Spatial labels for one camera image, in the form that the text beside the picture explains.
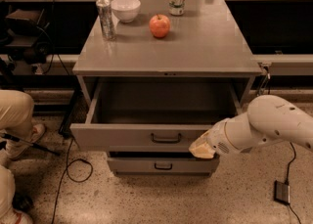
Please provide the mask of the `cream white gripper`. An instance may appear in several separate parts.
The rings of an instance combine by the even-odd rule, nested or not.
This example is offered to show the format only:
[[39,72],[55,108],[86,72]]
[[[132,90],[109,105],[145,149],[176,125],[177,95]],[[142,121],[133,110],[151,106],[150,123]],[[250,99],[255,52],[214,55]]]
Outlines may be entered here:
[[236,152],[236,148],[228,140],[226,124],[228,118],[215,123],[207,134],[202,134],[194,141],[189,151],[194,157],[211,159],[215,153],[219,155],[230,155]]

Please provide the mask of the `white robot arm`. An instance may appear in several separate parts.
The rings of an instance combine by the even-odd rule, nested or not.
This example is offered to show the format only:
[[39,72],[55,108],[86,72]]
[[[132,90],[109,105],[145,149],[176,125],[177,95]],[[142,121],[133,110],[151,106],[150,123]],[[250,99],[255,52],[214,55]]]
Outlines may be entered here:
[[262,95],[246,112],[215,123],[189,147],[194,157],[239,154],[245,150],[289,141],[313,149],[313,117],[287,100]]

